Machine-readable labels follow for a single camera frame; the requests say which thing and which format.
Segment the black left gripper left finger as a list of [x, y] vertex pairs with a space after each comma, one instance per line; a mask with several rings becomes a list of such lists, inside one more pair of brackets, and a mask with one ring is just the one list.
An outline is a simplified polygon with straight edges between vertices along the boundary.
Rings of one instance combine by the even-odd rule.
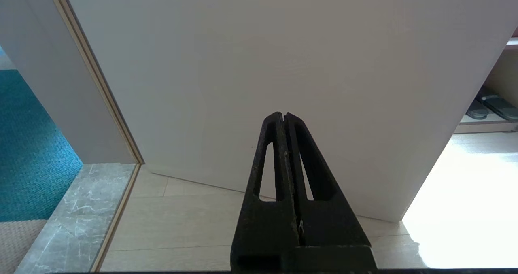
[[[259, 197], [268, 145], [273, 146], [276, 200]], [[286, 272], [287, 256], [299, 245], [290, 156], [283, 115], [261, 125], [244, 200], [231, 245], [233, 272]]]

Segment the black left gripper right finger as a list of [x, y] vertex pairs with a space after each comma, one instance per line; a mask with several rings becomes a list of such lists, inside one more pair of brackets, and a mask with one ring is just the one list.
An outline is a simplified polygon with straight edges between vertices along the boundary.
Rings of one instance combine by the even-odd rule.
[[295, 212], [304, 246], [371, 246], [305, 122], [284, 117]]

